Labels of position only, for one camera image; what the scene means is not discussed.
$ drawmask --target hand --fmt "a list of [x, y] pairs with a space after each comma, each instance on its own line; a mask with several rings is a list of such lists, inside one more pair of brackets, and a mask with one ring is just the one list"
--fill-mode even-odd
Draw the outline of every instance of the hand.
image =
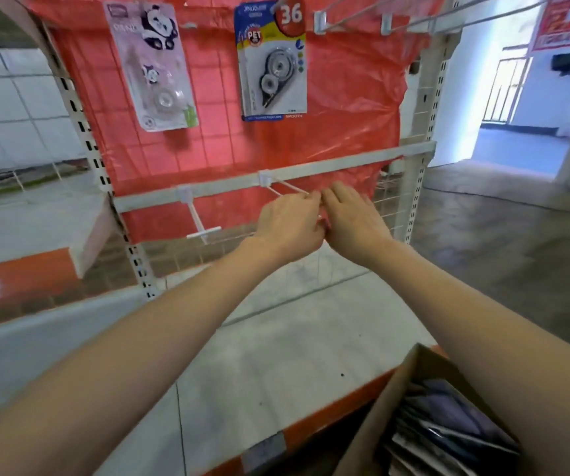
[[323, 190], [322, 201], [331, 225], [329, 245], [351, 262], [370, 269], [378, 252], [393, 241], [373, 202], [342, 182]]
[[252, 239], [266, 247], [283, 266], [320, 249], [324, 225], [318, 221], [321, 194], [283, 195], [261, 211], [257, 232]]

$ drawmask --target correction tape package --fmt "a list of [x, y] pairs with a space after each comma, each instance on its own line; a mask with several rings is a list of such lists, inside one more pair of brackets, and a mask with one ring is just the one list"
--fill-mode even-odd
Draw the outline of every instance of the correction tape package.
[[244, 120], [281, 120], [307, 112], [305, 2], [243, 3], [234, 31]]
[[106, 1], [104, 11], [142, 128], [161, 132], [196, 127], [173, 6]]

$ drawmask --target number 36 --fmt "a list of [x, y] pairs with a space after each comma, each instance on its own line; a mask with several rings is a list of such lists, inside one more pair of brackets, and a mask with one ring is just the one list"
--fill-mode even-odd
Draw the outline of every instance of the number 36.
[[300, 11], [300, 3], [296, 3], [291, 7], [291, 12], [289, 6], [282, 5], [281, 11], [283, 15], [282, 24], [288, 24], [290, 21], [294, 23], [300, 23], [303, 20], [303, 13]]

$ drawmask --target price tag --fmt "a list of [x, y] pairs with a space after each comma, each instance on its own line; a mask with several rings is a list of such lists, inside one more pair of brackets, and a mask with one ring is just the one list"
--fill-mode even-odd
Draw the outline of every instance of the price tag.
[[289, 37], [305, 33], [305, 0], [287, 0], [274, 12], [279, 30]]

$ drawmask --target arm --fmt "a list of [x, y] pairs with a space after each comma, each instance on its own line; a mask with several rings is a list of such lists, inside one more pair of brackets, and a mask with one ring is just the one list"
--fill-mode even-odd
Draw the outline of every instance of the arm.
[[267, 275], [320, 248], [320, 194], [263, 209], [232, 254], [114, 324], [0, 412], [0, 474], [95, 471]]
[[322, 196], [330, 245], [400, 295], [540, 468], [570, 474], [570, 345], [393, 240], [351, 187]]

